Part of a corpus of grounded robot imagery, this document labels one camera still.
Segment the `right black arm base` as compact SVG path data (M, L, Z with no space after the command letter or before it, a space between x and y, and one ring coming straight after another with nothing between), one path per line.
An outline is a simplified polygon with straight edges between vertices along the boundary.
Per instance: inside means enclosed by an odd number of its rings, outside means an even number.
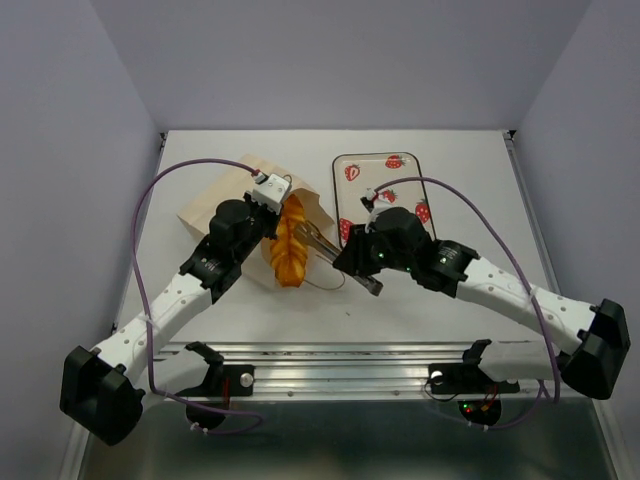
M480 369L480 360L490 340L475 341L455 363L428 365L428 377L423 392L432 400L446 403L457 401L463 420L471 426L496 429L502 415L501 395L520 392L517 381L496 381Z

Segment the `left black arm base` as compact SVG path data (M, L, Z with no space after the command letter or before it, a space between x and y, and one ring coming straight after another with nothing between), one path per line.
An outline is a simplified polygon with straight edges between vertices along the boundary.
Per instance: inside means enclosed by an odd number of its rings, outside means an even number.
M192 342L157 364L156 386L185 401L190 428L207 436L247 433L262 425L264 416L232 408L232 400L253 395L256 367L228 363L202 342Z

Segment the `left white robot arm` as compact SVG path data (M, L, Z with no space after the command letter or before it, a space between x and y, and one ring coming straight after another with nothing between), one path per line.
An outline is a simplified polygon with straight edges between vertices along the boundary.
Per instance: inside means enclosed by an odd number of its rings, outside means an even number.
M260 242L274 238L286 195L254 188L220 203L208 235L155 300L145 299L140 314L92 349L78 346L66 356L61 411L109 446L124 440L155 389L137 381L152 373L155 354L234 285Z

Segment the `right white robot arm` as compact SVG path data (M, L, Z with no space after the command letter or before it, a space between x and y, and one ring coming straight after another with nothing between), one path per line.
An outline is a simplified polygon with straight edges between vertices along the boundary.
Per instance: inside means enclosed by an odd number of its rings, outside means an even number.
M402 271L421 287L485 307L538 334L538 342L475 341L450 364L432 364L438 395L518 391L520 380L560 380L597 400L611 397L631 346L622 306L571 300L509 274L475 250L435 240L402 207L350 228L334 267L353 278Z

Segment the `metal tongs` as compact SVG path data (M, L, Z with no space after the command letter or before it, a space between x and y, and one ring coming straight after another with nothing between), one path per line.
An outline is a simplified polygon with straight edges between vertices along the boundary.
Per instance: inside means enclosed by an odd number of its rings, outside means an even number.
M295 227L294 236L301 243L315 249L330 264L333 264L341 253L341 250L325 238L319 228L309 220L305 220ZM374 296L379 296L382 292L383 284L373 276L354 276L349 274L349 277Z

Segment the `orange braided fake bread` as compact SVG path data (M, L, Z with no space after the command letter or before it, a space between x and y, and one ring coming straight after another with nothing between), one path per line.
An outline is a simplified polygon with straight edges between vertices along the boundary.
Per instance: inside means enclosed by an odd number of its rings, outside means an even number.
M296 228L306 221L304 207L295 194L284 202L276 229L276 239L270 244L270 266L281 287L298 288L305 280L308 247L295 237Z

